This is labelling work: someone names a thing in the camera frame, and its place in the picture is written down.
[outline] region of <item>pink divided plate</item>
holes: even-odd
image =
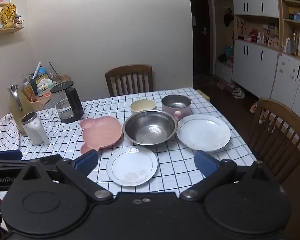
[[[115,144],[122,135],[120,122],[112,116],[103,116],[97,119],[86,118],[80,126],[83,128],[82,137],[84,144],[81,146],[81,154],[89,150],[109,147]]]

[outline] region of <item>dining table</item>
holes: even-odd
[[[156,102],[157,109],[161,110],[162,98],[170,94],[189,97],[192,114],[215,116],[230,128],[230,141],[223,148],[209,152],[211,156],[218,160],[231,159],[243,166],[250,166],[256,160],[231,123],[212,103],[193,88],[130,94],[82,102],[84,109],[82,118],[113,116],[123,124],[131,116],[130,105],[132,102],[139,99],[151,99]],[[38,115],[50,140],[49,145],[34,145],[29,137],[21,136],[12,114],[7,114],[0,122],[0,151],[20,149],[23,153],[22,160],[54,154],[59,154],[63,158],[75,159],[81,155],[80,148],[84,141],[82,128],[79,125],[80,121],[69,124],[62,123],[55,108],[39,111]],[[158,160],[157,171],[149,181],[135,187],[120,186],[109,178],[106,172],[107,162],[111,155],[119,149],[135,145],[122,134],[117,143],[98,152],[98,164],[88,178],[109,190],[114,196],[118,192],[175,192],[179,196],[181,192],[205,178],[204,174],[194,165],[195,150],[186,147],[176,136],[173,136],[164,143],[149,147]],[[3,198],[5,194],[6,192],[0,192],[0,197]]]

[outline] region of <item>bottle with silver spout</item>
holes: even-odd
[[[18,90],[17,82],[11,83],[8,86],[8,90],[10,92],[10,107],[13,119],[16,122],[20,134],[28,136],[22,127],[21,120],[26,114],[33,112],[34,109],[26,96]]]

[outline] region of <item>white plate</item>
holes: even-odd
[[[214,116],[192,114],[178,122],[177,135],[187,147],[211,152],[221,149],[229,142],[231,131]]]
[[[137,186],[155,174],[158,160],[155,154],[140,146],[125,147],[116,151],[107,162],[107,174],[122,186]]]

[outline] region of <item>pink pot with handle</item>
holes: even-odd
[[[168,95],[162,98],[162,110],[172,114],[177,121],[192,114],[191,100],[182,95]]]

